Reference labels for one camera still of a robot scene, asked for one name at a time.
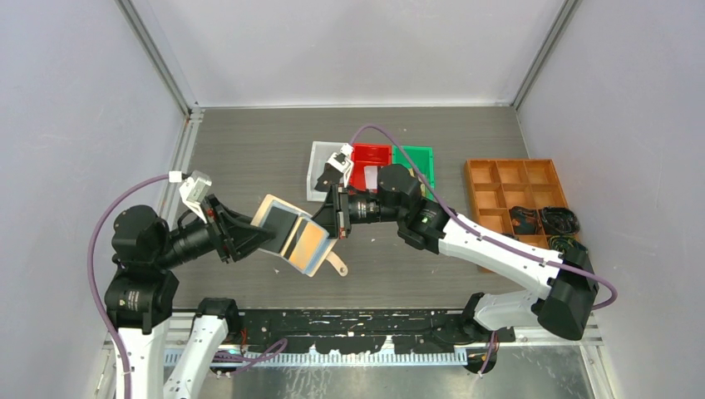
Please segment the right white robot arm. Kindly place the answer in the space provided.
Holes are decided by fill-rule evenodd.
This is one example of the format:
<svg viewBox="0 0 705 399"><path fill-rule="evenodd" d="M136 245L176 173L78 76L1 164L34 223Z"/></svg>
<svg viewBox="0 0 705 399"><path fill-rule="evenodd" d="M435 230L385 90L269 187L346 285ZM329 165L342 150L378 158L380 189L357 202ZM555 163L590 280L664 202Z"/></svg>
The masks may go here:
<svg viewBox="0 0 705 399"><path fill-rule="evenodd" d="M374 191L347 187L342 179L328 166L315 186L327 196L313 219L332 238L347 238L355 224L393 222L411 247L463 259L522 287L513 293L471 295L461 320L470 340L524 326L542 327L571 341L584 336L599 291L585 251L537 248L484 228L425 197L421 181L402 165L380 168Z"/></svg>

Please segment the gold black stripe card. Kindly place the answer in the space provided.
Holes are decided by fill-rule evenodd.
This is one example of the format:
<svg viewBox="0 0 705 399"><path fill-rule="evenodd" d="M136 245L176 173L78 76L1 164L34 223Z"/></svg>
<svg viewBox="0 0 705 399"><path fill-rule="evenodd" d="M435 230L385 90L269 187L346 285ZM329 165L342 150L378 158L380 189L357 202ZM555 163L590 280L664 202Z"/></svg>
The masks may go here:
<svg viewBox="0 0 705 399"><path fill-rule="evenodd" d="M310 273L322 258L327 243L326 230L309 219L298 217L281 255L300 273Z"/></svg>

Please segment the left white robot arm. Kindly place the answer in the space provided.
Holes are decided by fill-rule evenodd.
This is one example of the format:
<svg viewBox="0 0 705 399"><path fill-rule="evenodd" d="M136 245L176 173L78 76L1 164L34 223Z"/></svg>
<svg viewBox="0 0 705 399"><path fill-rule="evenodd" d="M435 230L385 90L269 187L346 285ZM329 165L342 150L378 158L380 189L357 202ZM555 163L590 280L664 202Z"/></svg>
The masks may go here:
<svg viewBox="0 0 705 399"><path fill-rule="evenodd" d="M170 229L147 205L120 213L111 239L118 269L104 295L116 358L123 380L116 390L129 398L162 398L166 334L179 281L173 268L215 252L221 261L238 262L275 232L256 226L249 216L205 197L203 218Z"/></svg>

